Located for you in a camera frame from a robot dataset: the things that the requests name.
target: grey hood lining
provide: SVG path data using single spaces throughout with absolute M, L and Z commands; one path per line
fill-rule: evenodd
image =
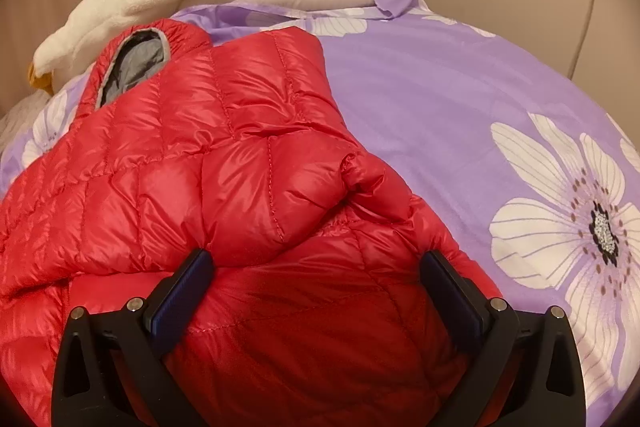
M 137 30 L 125 38 L 113 55 L 95 101 L 95 108 L 113 102 L 121 94 L 158 73 L 171 59 L 166 35 L 157 28 Z

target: flower center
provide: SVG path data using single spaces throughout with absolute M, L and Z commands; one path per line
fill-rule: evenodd
M 609 213 L 602 209 L 599 203 L 593 202 L 593 210 L 591 211 L 591 224 L 589 230 L 593 235 L 593 242 L 600 250 L 604 264 L 618 266 L 618 238 L 611 232 L 611 223 L 609 221 Z
M 53 146 L 56 144 L 56 138 L 58 137 L 58 131 L 53 131 L 53 134 L 47 139 L 46 144 L 42 148 L 43 152 L 49 152 L 53 149 Z

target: red down jacket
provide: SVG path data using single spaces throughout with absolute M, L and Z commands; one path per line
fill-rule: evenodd
M 162 67 L 144 79 L 126 54 L 149 35 Z M 418 283 L 420 254 L 498 295 L 348 132 L 314 36 L 212 47 L 196 26 L 139 26 L 0 208 L 0 368 L 37 425 L 68 312 L 148 295 L 196 247 L 219 270 L 166 363 L 214 425 L 424 427 L 466 360 Z

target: floral bedding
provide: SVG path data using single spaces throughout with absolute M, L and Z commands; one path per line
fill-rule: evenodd
M 511 304 L 560 305 L 577 341 L 588 425 L 640 366 L 640 155 L 568 79 L 421 0 L 302 12 L 229 4 L 178 20 L 214 44 L 296 25 L 318 36 L 349 129 L 424 197 Z M 60 139 L 87 76 L 0 160 L 0 197 Z

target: yellow fabric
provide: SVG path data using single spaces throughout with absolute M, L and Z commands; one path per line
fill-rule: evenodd
M 33 70 L 33 62 L 29 64 L 29 71 L 27 73 L 29 77 L 29 84 L 35 89 L 42 89 L 53 96 L 53 74 L 45 73 L 42 76 L 36 76 Z

